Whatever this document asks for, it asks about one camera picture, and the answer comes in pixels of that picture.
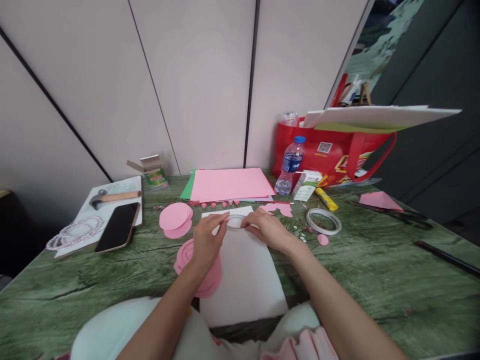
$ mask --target small cardboard box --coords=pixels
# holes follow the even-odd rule
[[[293,200],[308,201],[321,180],[320,172],[304,170],[291,193]]]
[[[126,164],[145,175],[145,179],[152,191],[162,190],[170,186],[162,168],[163,162],[159,154],[141,157],[140,162],[141,166],[130,160],[127,160]]]

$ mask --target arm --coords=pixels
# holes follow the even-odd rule
[[[227,231],[229,212],[204,217],[193,230],[193,256],[117,360],[171,359],[192,299],[212,268]],[[215,236],[212,230],[220,225]]]
[[[241,226],[290,259],[303,280],[313,308],[340,359],[407,359],[377,323],[318,262],[307,245],[289,233],[275,216],[259,208],[248,215]]]

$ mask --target water bottle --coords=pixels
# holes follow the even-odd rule
[[[286,126],[296,127],[298,118],[299,115],[296,112],[283,112],[280,114],[280,119],[278,122]]]
[[[304,142],[305,136],[295,136],[293,143],[285,150],[281,165],[281,175],[275,183],[275,191],[279,195],[286,196],[292,191],[294,174],[299,169],[305,155]]]

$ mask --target white paper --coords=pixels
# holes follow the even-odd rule
[[[121,181],[116,181],[110,184],[102,185],[102,186],[97,186],[94,187],[91,191],[90,194],[87,196],[85,202],[80,208],[80,211],[78,212],[74,222],[77,222],[79,220],[88,218],[90,216],[98,216],[103,220],[103,226],[100,229],[99,232],[97,232],[94,236],[89,238],[88,240],[85,240],[81,243],[69,246],[65,249],[60,249],[56,252],[55,258],[59,258],[62,256],[65,256],[71,252],[77,251],[81,248],[84,248],[88,245],[95,244],[100,240],[100,237],[102,236],[103,230],[105,226],[107,225],[107,222],[109,221],[110,217],[112,216],[112,213],[114,212],[115,208],[121,205],[126,205],[126,204],[132,204],[132,203],[140,203],[140,210],[138,211],[138,216],[136,218],[135,226],[139,226],[143,222],[143,212],[142,212],[142,206],[143,206],[143,201],[142,201],[142,196],[136,197],[133,199],[127,199],[127,200],[119,200],[119,201],[112,201],[112,202],[104,202],[98,204],[97,208],[98,210],[95,210],[89,203],[90,199],[98,195],[99,190],[104,189],[108,194],[118,194],[118,193],[128,193],[131,191],[141,191],[142,190],[142,177],[141,176],[135,176],[131,177],[125,180]]]
[[[251,206],[206,212],[247,216]],[[273,318],[288,311],[270,251],[243,229],[227,230],[220,248],[221,283],[208,298],[200,299],[200,314],[209,328]]]
[[[329,107],[312,119],[309,125],[312,126],[316,121],[312,127],[322,122],[368,129],[394,129],[429,123],[461,111],[460,109],[425,108],[425,105]]]
[[[303,121],[303,127],[305,129],[313,129],[316,127],[320,121],[320,115],[322,115],[323,112],[323,110],[307,112],[305,115],[305,120]]]

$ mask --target wall panel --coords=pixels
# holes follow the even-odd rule
[[[107,177],[0,38],[0,189],[41,226],[63,227]]]
[[[130,0],[182,174],[241,168],[255,0]]]
[[[113,180],[158,152],[179,173],[126,0],[5,0],[0,25]]]
[[[261,0],[246,158],[274,161],[278,113],[323,109],[368,0]]]

